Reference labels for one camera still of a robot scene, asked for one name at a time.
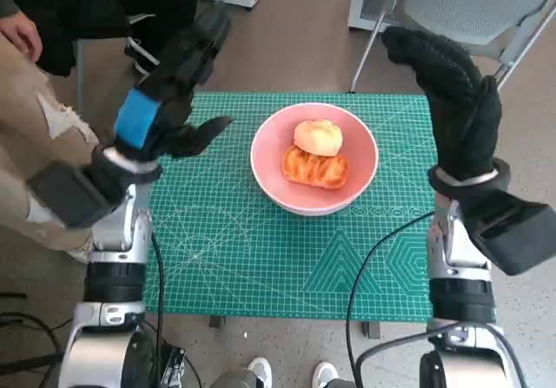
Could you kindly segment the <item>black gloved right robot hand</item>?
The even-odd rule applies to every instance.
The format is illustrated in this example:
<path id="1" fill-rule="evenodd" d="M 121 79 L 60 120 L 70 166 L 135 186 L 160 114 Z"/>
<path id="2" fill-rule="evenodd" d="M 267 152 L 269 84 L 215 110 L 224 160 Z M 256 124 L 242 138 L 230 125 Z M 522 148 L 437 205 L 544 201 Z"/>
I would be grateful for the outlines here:
<path id="1" fill-rule="evenodd" d="M 391 62 L 406 65 L 427 97 L 437 166 L 466 181 L 494 170 L 501 103 L 494 76 L 483 76 L 456 42 L 389 27 L 381 37 Z"/>

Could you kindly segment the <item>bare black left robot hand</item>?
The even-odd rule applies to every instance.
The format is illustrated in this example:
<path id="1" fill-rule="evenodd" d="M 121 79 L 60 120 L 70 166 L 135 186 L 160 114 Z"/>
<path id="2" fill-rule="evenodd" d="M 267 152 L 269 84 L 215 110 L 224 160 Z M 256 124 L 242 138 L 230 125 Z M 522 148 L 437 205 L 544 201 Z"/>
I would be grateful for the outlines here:
<path id="1" fill-rule="evenodd" d="M 225 5 L 214 3 L 170 39 L 159 64 L 128 93 L 118 112 L 113 141 L 118 153 L 140 162 L 195 156 L 228 127 L 229 116 L 198 127 L 188 118 L 195 88 L 211 76 L 229 28 Z"/>

